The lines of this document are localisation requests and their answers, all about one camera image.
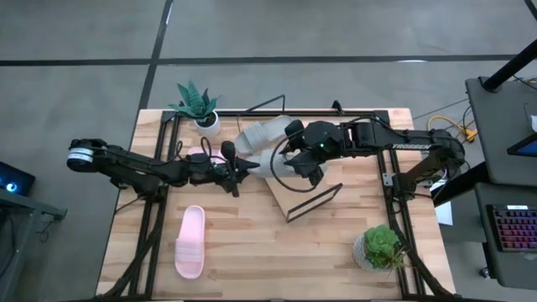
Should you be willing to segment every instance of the blue light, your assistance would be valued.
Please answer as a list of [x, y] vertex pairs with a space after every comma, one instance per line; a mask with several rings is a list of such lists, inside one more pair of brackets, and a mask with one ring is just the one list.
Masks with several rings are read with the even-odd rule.
[[8, 185], [6, 185], [6, 190], [7, 190], [8, 192], [12, 192], [12, 193], [13, 193], [14, 191], [17, 190], [17, 185], [14, 184], [14, 183], [9, 183]]

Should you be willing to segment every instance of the green plant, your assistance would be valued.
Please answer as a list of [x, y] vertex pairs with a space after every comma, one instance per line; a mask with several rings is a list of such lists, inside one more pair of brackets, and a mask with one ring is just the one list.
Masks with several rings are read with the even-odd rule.
[[218, 97], [209, 99], [207, 95], [209, 88], [206, 88], [203, 95], [200, 96], [200, 92], [198, 92], [192, 81], [188, 81], [188, 88], [181, 84], [177, 84], [177, 86], [183, 96], [184, 103], [180, 102], [179, 105], [169, 104], [168, 106], [175, 109], [182, 117], [189, 117], [198, 122], [206, 122], [216, 107]]
[[404, 266], [403, 249], [395, 232], [385, 225], [372, 227], [365, 234], [366, 259], [375, 268], [401, 268]]

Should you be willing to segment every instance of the potted plant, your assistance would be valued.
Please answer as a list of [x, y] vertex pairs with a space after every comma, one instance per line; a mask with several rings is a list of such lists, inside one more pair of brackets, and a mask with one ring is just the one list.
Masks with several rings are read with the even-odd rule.
[[395, 232], [385, 225], [372, 227], [352, 246], [356, 263], [369, 272], [391, 271], [404, 266], [404, 251]]
[[208, 138], [216, 136], [220, 132], [220, 120], [218, 114], [214, 111], [216, 100], [210, 99], [207, 95], [209, 88], [206, 88], [203, 95], [194, 86], [192, 81], [188, 82], [188, 88], [177, 84], [179, 92], [183, 96], [183, 101], [176, 104], [169, 104], [175, 109], [180, 116], [192, 118], [198, 132]]

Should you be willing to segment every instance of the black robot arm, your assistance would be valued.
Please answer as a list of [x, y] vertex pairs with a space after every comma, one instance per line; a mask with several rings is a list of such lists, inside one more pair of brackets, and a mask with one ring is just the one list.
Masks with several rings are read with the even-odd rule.
[[139, 195], [153, 195], [161, 185], [181, 187], [214, 183], [238, 197], [237, 184], [258, 164], [236, 158], [231, 142], [222, 143], [225, 162], [213, 164], [208, 154], [187, 155], [163, 162], [108, 145], [101, 139], [74, 139], [67, 166], [76, 172], [102, 173], [118, 188], [132, 186]]
[[306, 128], [300, 120], [293, 121], [285, 129], [289, 142], [280, 153], [300, 152], [285, 164], [317, 185], [323, 176], [319, 165], [328, 160], [367, 157], [390, 149], [429, 151], [427, 158], [413, 169], [393, 175], [394, 198], [408, 200], [414, 198], [421, 181], [434, 180], [441, 170], [452, 175], [465, 163], [462, 144], [446, 130], [395, 130], [378, 119], [359, 122], [360, 119], [339, 125], [312, 122]]

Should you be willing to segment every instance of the black wire frame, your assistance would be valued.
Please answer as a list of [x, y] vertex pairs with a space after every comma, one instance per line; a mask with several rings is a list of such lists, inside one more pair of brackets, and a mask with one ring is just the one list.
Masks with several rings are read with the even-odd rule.
[[[341, 110], [341, 106], [338, 102], [335, 102], [332, 109], [326, 109], [326, 110], [294, 110], [294, 109], [288, 109], [284, 112], [285, 114], [289, 116], [295, 116], [295, 117], [381, 117], [382, 119], [386, 120], [388, 116], [387, 111], [353, 111], [353, 110], [346, 110], [343, 112]], [[237, 115], [240, 117], [277, 117], [278, 115], [282, 114], [281, 110], [262, 110], [262, 111], [239, 111], [239, 110], [222, 110], [218, 111], [218, 115], [221, 117], [236, 117]], [[179, 124], [180, 124], [180, 118], [176, 114], [176, 112], [173, 111], [164, 111], [162, 113], [161, 117], [161, 123], [159, 127], [159, 135], [157, 139], [157, 145], [155, 148], [155, 158], [160, 159], [160, 155], [162, 153], [162, 149], [164, 147], [164, 135], [166, 132], [166, 128], [169, 125], [170, 122], [173, 122], [172, 126], [172, 133], [169, 140], [169, 151], [168, 151], [168, 158], [173, 157], [173, 154], [175, 153], [175, 145], [178, 139], [178, 133], [179, 133]], [[394, 171], [399, 171], [399, 163], [397, 161], [397, 157], [395, 152], [393, 154], [390, 154], [391, 162], [393, 165]], [[384, 161], [384, 156], [382, 153], [378, 155], [378, 167], [379, 167], [379, 174], [382, 177], [382, 173], [386, 173], [386, 164]], [[390, 228], [394, 229], [394, 226], [392, 225], [393, 221], [395, 221], [395, 214], [393, 211], [393, 202], [391, 199], [391, 194], [389, 191], [389, 188], [384, 185], [383, 182], [383, 193], [384, 198], [386, 202], [386, 209], [388, 214], [388, 221], [390, 224]], [[323, 201], [322, 203], [326, 203], [327, 201], [330, 201], [335, 194], [339, 191], [339, 189], [342, 187], [341, 184], [336, 185], [335, 187], [330, 188], [329, 190], [321, 193], [320, 195], [327, 195], [328, 193], [332, 192], [332, 196], [328, 198], [328, 200]], [[97, 295], [91, 299], [82, 299], [77, 300], [76, 302], [89, 302], [89, 301], [148, 301], [151, 300], [151, 296], [153, 293], [154, 288], [154, 279], [156, 275], [156, 269], [158, 265], [158, 257], [159, 257], [159, 244], [160, 244], [160, 238], [162, 235], [162, 229], [164, 226], [164, 213], [166, 209], [166, 201], [168, 197], [168, 186], [163, 186], [162, 190], [159, 192], [158, 196], [156, 196], [155, 199], [153, 199], [153, 202], [146, 202], [145, 207], [143, 209], [143, 215], [142, 215], [142, 223], [140, 227], [140, 233], [138, 237], [138, 245], [136, 248], [136, 256], [134, 260], [129, 264], [127, 270], [122, 275], [122, 277], [116, 282], [116, 284], [112, 287], [111, 290], [106, 292], [105, 294]], [[149, 219], [151, 217], [151, 209], [153, 207], [153, 203], [158, 202], [159, 203], [159, 209], [157, 212], [157, 219], [154, 223], [153, 230], [147, 235], [148, 229], [149, 229]], [[410, 221], [406, 221], [407, 218], [405, 215], [403, 215], [403, 221], [404, 221], [404, 229], [405, 229], [405, 235], [406, 238], [410, 241], [414, 241], [414, 234], [413, 232], [408, 232], [407, 228], [411, 226]], [[145, 288], [143, 289], [143, 293], [138, 293], [138, 281], [140, 276], [140, 268], [141, 263], [143, 259], [148, 255], [149, 250], [151, 250], [150, 254], [150, 260], [149, 260], [149, 267], [147, 272], [147, 281], [145, 284]], [[414, 300], [419, 300], [416, 298], [424, 298], [423, 300], [426, 300], [427, 298], [430, 298], [431, 296], [426, 296], [424, 294], [410, 294], [409, 293], [409, 286], [408, 281], [406, 277], [406, 272], [400, 268], [398, 269], [398, 281], [399, 281], [399, 288], [401, 290], [401, 294], [403, 296], [403, 299], [405, 297], [412, 297]], [[125, 289], [127, 288], [127, 285], [130, 284], [130, 287], [128, 289], [127, 295], [122, 295]], [[363, 301], [363, 299], [355, 299], [353, 302], [357, 301]]]

